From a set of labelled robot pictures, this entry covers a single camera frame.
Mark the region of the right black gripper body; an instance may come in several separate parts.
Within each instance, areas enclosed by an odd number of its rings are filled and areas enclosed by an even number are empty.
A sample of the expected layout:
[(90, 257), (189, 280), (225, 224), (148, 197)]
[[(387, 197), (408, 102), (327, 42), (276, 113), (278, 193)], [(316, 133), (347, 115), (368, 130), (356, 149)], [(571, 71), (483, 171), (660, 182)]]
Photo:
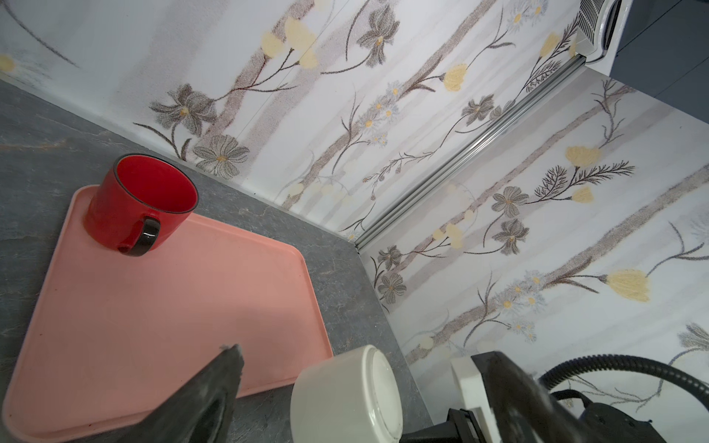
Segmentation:
[(450, 409), (447, 420), (402, 435), (400, 443), (486, 443), (487, 439), (471, 411)]

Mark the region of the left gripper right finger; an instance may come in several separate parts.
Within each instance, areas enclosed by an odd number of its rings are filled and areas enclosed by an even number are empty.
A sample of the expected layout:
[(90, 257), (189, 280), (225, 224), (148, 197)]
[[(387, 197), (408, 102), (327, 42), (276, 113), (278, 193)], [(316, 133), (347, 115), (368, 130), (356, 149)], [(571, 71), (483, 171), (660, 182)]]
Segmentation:
[(602, 442), (548, 391), (500, 352), (475, 354), (487, 402), (503, 442)]

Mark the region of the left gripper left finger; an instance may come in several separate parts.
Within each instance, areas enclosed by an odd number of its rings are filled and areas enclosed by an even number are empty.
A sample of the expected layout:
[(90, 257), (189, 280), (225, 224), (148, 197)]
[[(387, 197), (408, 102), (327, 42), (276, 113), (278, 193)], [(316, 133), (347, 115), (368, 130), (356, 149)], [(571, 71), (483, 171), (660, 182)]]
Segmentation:
[(232, 422), (244, 356), (239, 345), (223, 349), (121, 442), (225, 442)]

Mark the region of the white mug red inside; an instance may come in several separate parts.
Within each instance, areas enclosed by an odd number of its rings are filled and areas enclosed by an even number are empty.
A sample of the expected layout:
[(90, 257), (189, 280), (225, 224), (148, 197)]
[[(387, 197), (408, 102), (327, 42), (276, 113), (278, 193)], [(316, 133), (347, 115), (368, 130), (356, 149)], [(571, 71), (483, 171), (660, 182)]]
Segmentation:
[(386, 355), (366, 345), (304, 370), (290, 406), (296, 443), (398, 442), (401, 395)]

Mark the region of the pink plastic tray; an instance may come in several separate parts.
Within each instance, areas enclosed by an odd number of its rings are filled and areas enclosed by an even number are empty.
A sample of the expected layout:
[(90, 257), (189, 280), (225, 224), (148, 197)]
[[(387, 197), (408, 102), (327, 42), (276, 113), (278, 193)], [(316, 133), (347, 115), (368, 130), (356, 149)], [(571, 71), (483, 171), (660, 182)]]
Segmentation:
[(239, 345), (239, 395), (290, 385), (332, 347), (302, 254), (193, 214), (139, 258), (99, 245), (77, 190), (5, 396), (26, 442), (140, 422), (223, 348)]

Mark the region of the red mug black handle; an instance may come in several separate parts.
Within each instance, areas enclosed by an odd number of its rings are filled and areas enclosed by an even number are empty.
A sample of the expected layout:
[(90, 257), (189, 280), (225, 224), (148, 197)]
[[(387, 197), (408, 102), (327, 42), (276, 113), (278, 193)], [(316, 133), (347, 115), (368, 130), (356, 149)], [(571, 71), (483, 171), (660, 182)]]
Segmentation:
[(181, 170), (147, 154), (116, 160), (90, 200), (84, 228), (99, 244), (131, 257), (160, 247), (199, 204)]

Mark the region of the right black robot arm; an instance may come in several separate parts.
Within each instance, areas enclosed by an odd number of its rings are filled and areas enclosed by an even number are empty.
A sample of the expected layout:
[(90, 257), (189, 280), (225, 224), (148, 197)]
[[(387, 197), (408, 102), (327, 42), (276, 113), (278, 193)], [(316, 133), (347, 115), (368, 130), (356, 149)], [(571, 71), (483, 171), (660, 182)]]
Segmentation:
[(660, 442), (651, 421), (640, 421), (620, 405), (648, 404), (624, 391), (607, 395), (583, 379), (593, 372), (628, 372), (671, 384), (702, 406), (705, 382), (655, 360), (600, 354), (568, 360), (535, 380), (501, 352), (474, 354), (451, 361), (463, 406), (450, 409), (438, 425), (402, 436), (404, 442)]

